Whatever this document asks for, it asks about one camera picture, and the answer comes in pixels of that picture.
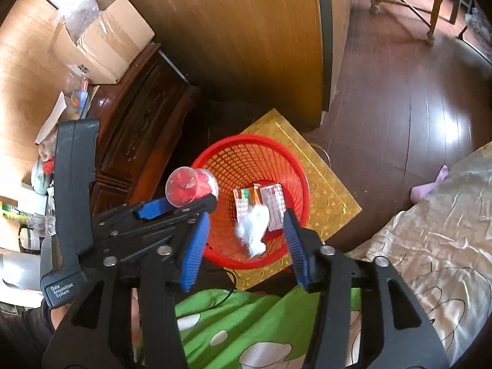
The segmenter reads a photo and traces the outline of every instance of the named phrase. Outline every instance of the yellow patterned box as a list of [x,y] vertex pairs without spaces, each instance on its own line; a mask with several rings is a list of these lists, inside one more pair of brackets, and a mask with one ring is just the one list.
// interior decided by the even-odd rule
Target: yellow patterned box
[[[309,183],[311,208],[306,228],[326,240],[345,226],[361,207],[309,143],[278,113],[271,110],[243,133],[270,137],[296,156],[303,165]],[[247,290],[291,265],[289,254],[271,265],[257,269],[230,269],[237,277],[238,290]]]

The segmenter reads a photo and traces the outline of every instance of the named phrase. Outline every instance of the basket rim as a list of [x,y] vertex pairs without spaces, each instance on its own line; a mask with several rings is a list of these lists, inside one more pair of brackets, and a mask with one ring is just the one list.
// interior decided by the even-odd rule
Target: basket rim
[[[191,167],[194,169],[202,168],[210,159],[210,157],[216,154],[218,151],[221,151],[230,145],[236,145],[236,144],[259,144],[272,148],[284,156],[284,158],[292,166],[294,172],[298,175],[301,182],[301,188],[303,192],[303,210],[301,212],[301,217],[298,219],[299,219],[300,226],[306,225],[308,221],[309,209],[310,209],[308,179],[306,178],[306,173],[304,172],[304,168],[299,162],[299,160],[294,156],[292,151],[290,151],[282,143],[279,143],[278,141],[273,140],[270,137],[259,136],[254,134],[238,134],[235,136],[229,136],[226,137],[225,139],[219,140],[216,143],[210,145],[195,159],[195,161],[191,164]],[[270,265],[275,261],[279,260],[280,258],[282,258],[287,253],[289,253],[289,250],[287,247],[287,243],[285,243],[284,246],[279,248],[274,253],[267,255],[265,258],[262,258],[261,260],[258,261],[253,260],[253,262],[236,261],[234,259],[227,258],[223,255],[217,254],[216,252],[208,248],[205,249],[204,256],[210,259],[212,262],[221,265],[223,267],[241,270],[241,269],[261,268],[263,266]]]

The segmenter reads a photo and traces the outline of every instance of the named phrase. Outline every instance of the wooden floor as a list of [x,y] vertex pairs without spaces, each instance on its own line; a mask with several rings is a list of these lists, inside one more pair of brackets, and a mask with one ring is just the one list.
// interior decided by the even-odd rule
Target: wooden floor
[[430,47],[428,28],[408,8],[381,3],[374,15],[370,1],[353,0],[338,94],[322,126],[305,135],[328,151],[362,207],[330,239],[343,250],[409,208],[413,186],[492,139],[492,66],[456,39],[464,12],[452,26],[452,0],[444,0]]

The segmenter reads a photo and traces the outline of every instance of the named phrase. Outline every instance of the dark wood furniture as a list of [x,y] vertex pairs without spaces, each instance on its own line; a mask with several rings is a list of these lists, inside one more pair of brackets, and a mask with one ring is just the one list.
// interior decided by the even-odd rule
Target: dark wood furniture
[[99,86],[87,114],[101,121],[96,148],[93,214],[152,199],[198,98],[149,44],[116,85]]

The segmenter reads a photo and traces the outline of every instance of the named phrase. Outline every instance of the red plastic basket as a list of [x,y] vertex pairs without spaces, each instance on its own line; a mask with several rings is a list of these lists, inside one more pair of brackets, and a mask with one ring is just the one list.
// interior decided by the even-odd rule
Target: red plastic basket
[[278,230],[265,234],[265,253],[254,258],[248,256],[234,234],[236,205],[232,194],[235,187],[280,183],[286,207],[294,209],[304,226],[309,216],[308,181],[302,165],[287,147],[264,136],[231,136],[208,147],[192,167],[210,171],[219,186],[205,257],[226,268],[253,269],[269,265],[288,252],[284,234]]

